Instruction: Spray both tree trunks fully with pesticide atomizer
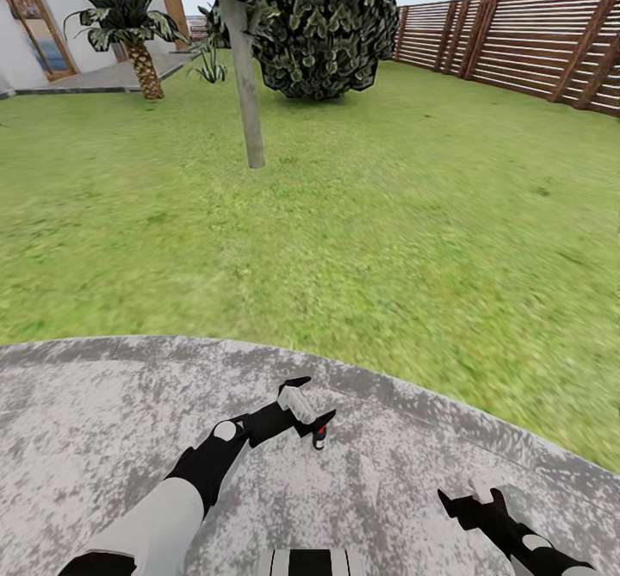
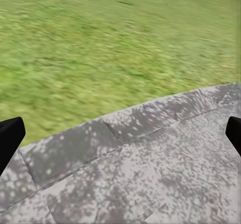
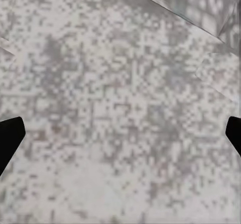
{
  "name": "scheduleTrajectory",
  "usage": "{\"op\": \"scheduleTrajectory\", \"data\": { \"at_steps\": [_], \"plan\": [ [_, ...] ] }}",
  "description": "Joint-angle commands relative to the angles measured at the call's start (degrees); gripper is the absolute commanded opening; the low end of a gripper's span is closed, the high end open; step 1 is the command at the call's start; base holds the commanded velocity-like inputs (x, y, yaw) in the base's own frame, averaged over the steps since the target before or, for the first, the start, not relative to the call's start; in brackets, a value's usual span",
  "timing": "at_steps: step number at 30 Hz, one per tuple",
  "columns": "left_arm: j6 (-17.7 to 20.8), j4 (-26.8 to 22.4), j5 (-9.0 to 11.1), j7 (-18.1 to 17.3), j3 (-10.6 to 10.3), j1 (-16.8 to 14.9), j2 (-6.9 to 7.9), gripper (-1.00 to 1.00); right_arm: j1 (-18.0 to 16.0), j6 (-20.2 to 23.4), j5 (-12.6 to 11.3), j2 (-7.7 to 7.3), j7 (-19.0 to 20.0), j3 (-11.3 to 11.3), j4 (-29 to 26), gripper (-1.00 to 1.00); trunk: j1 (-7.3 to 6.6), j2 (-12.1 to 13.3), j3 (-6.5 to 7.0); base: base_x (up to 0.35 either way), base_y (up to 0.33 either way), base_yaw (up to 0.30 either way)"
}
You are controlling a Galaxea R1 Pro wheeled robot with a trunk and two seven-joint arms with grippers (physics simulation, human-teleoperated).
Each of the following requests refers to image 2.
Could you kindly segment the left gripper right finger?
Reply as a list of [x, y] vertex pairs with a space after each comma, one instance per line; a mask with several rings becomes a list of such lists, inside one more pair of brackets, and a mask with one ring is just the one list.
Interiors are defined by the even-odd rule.
[[225, 134], [239, 155], [241, 155], [241, 118], [229, 117]]

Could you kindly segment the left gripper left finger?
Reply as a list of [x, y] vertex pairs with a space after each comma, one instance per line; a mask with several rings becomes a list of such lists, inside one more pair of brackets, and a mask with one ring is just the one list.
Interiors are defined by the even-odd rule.
[[26, 136], [22, 117], [0, 122], [0, 176]]

